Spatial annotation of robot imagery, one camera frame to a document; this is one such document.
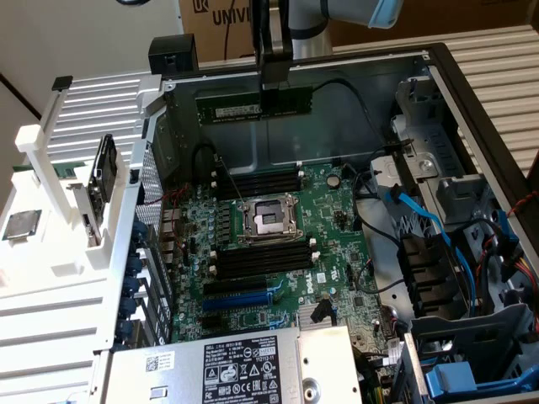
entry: green circuit board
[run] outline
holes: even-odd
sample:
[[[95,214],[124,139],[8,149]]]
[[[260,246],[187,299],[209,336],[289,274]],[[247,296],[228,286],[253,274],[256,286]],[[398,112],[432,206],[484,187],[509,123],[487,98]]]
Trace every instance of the green circuit board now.
[[[183,264],[178,248],[173,252],[171,278],[176,297],[173,343],[194,341],[214,333],[297,327],[300,307],[316,305],[331,291],[330,300],[336,310],[338,325],[348,326],[352,342],[368,352],[386,349],[382,332],[374,332],[372,324],[380,315],[376,295],[357,291],[348,281],[347,266],[348,272],[351,270],[357,274],[369,258],[363,232],[352,231],[351,181],[342,180],[338,189],[330,189],[326,179],[330,174],[340,175],[340,169],[332,168],[330,164],[317,164],[305,166],[302,170],[305,172],[302,191],[291,193],[299,199],[296,205],[297,227],[303,230],[304,235],[311,234],[317,240],[320,258],[313,268],[268,275],[270,287],[282,282],[281,288],[275,292],[273,304],[219,311],[223,327],[217,330],[204,329],[200,324],[200,317],[207,314],[202,311],[205,299],[203,285],[215,282],[208,268],[211,244],[216,237],[210,234],[215,233],[221,212],[228,208],[230,242],[222,248],[248,248],[237,243],[237,235],[243,233],[243,214],[237,209],[238,200],[217,202],[211,191],[204,187],[194,189],[190,199],[180,205],[179,211],[188,221],[182,230],[185,232],[183,237],[193,237],[197,248],[194,254],[189,254],[188,265]],[[346,216],[344,224],[335,220],[335,212]],[[368,275],[360,282],[367,288],[376,288],[374,279]]]

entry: white wall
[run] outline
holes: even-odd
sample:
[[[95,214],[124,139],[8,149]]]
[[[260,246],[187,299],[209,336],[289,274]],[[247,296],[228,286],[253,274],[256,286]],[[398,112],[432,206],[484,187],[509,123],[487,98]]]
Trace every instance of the white wall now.
[[[149,70],[156,36],[179,33],[177,0],[0,0],[0,72],[43,112],[55,77]],[[34,117],[0,86],[0,210],[20,163],[13,139]]]

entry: cpu socket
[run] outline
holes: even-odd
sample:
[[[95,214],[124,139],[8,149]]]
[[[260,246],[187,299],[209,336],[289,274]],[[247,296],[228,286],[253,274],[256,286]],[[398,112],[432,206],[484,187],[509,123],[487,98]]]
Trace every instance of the cpu socket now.
[[[285,194],[276,198],[252,199],[243,210],[243,234],[238,241],[247,244],[283,242],[303,236],[297,228],[296,205],[299,199]]]

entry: power supply label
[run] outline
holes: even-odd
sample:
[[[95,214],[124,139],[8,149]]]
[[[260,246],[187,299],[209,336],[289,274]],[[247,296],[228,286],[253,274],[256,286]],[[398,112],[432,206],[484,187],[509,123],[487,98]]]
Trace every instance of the power supply label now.
[[[277,337],[204,346],[203,404],[280,404]]]

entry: cardboard box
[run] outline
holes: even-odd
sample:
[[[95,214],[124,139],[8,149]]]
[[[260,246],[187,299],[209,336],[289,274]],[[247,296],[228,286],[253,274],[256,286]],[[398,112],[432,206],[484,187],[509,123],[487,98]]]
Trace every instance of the cardboard box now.
[[[195,34],[199,61],[225,59],[225,36],[230,24],[226,59],[253,55],[249,0],[179,0],[186,34]]]
[[[232,0],[179,0],[184,32],[195,34],[199,61],[224,59],[228,22],[227,59],[253,54],[249,0],[236,0],[232,11],[231,3]],[[328,29],[333,46],[341,46],[503,28],[529,24],[535,4],[535,0],[404,0],[391,29],[368,29],[333,20]]]

